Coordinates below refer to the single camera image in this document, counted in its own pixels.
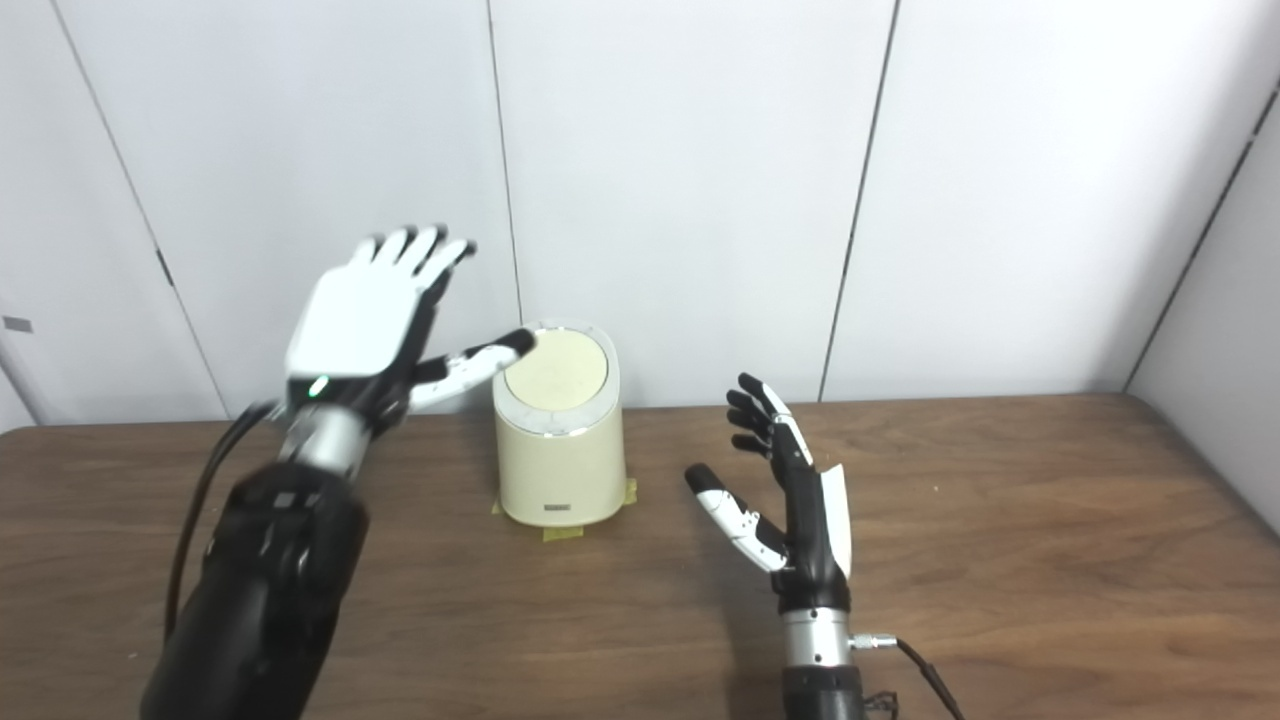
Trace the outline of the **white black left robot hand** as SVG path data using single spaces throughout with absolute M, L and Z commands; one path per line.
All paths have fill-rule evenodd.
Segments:
M 285 351 L 278 416 L 333 405 L 376 433 L 408 413 L 451 401 L 513 366 L 536 346 L 517 328 L 483 345 L 425 357 L 457 266 L 476 252 L 447 225 L 406 225 L 361 240 L 314 286 Z

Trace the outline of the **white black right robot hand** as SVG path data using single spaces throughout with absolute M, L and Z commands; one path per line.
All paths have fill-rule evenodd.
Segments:
M 781 614 L 849 612 L 852 533 L 844 466 L 819 470 L 787 404 L 764 380 L 741 373 L 726 395 L 731 445 L 763 457 L 783 493 L 785 525 L 728 489 L 703 464 L 684 477 L 701 509 L 735 547 L 771 578 Z

